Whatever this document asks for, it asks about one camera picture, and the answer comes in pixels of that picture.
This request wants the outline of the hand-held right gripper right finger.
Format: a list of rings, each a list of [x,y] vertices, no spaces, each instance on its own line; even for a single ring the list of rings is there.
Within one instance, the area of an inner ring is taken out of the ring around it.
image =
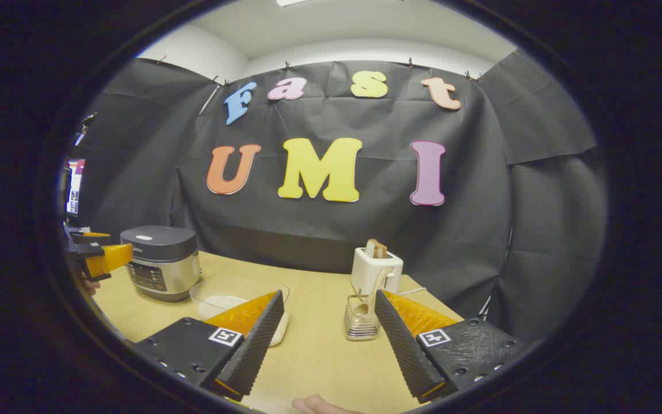
[[[530,345],[481,317],[455,321],[384,289],[376,291],[375,314],[419,403],[463,392],[493,377]]]

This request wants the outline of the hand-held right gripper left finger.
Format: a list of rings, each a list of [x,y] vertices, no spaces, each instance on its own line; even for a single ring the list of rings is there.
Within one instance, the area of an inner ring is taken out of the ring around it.
[[[183,382],[241,401],[251,393],[283,314],[278,289],[207,320],[180,318],[134,349]]]

